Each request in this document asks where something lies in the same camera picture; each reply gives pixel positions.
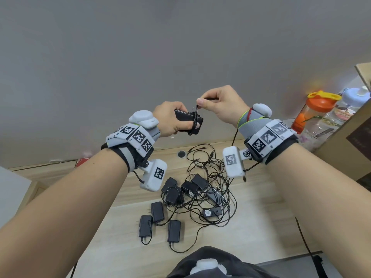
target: right hand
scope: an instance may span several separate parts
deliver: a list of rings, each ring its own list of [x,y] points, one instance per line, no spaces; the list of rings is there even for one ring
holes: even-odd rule
[[[197,99],[199,108],[212,111],[223,122],[237,127],[241,116],[250,109],[231,86],[213,88]]]

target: brown box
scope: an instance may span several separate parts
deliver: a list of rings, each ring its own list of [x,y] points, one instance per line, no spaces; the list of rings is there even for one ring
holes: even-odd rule
[[[370,90],[371,63],[355,68]],[[314,154],[371,191],[371,99]]]

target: finger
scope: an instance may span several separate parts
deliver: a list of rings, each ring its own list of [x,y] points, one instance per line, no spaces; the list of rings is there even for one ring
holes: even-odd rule
[[[193,127],[193,121],[178,121],[175,127],[177,131],[191,130]]]
[[[206,93],[204,93],[201,98],[219,98],[221,93],[221,88],[212,88],[211,90],[208,90]]]
[[[202,108],[205,108],[206,110],[213,111],[213,112],[215,111],[215,108],[217,105],[217,103],[211,102],[204,98],[198,98],[196,100],[196,103],[197,103],[197,106],[200,106]]]
[[[183,112],[188,112],[187,108],[184,106],[182,102],[172,102],[174,109],[178,109]]]

